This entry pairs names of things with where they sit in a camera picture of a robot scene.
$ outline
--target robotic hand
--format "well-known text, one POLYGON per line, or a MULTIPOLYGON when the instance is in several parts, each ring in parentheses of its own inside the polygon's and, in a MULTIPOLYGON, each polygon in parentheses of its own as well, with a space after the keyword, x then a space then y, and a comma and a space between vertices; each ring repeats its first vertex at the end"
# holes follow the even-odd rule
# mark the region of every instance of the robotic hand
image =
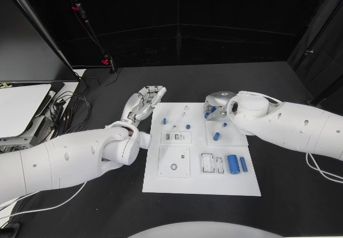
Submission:
POLYGON ((150 86, 127 102, 121 121, 56 137, 30 149, 0 155, 0 204, 32 192, 75 186, 123 165, 131 165, 151 136, 137 125, 166 93, 150 86))
POLYGON ((342 116, 245 91, 210 94, 203 107, 208 120, 228 117, 242 134, 290 150, 343 160, 342 116))

